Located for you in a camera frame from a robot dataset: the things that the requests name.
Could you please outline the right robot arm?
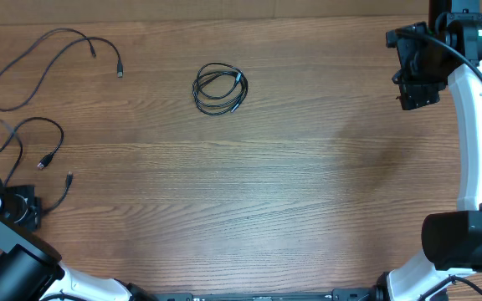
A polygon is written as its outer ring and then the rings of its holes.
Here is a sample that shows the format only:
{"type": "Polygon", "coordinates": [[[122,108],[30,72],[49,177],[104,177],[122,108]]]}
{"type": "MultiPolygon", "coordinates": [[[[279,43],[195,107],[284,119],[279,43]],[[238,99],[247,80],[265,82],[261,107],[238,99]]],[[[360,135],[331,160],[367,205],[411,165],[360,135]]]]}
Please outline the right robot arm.
{"type": "Polygon", "coordinates": [[[482,273],[482,12],[477,1],[429,4],[428,21],[386,34],[400,68],[393,83],[404,110],[448,89],[459,128],[460,184],[453,212],[427,216],[420,251],[371,288],[335,289],[334,300],[445,300],[452,283],[482,273]]]}

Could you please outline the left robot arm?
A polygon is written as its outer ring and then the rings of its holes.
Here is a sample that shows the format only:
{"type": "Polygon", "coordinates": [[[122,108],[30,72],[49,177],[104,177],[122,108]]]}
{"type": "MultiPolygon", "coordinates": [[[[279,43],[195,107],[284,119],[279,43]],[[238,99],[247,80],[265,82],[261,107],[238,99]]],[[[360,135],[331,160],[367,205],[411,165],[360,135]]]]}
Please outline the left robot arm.
{"type": "Polygon", "coordinates": [[[0,300],[139,299],[128,284],[66,267],[54,248],[33,235],[41,212],[31,186],[6,188],[0,179],[0,300]]]}

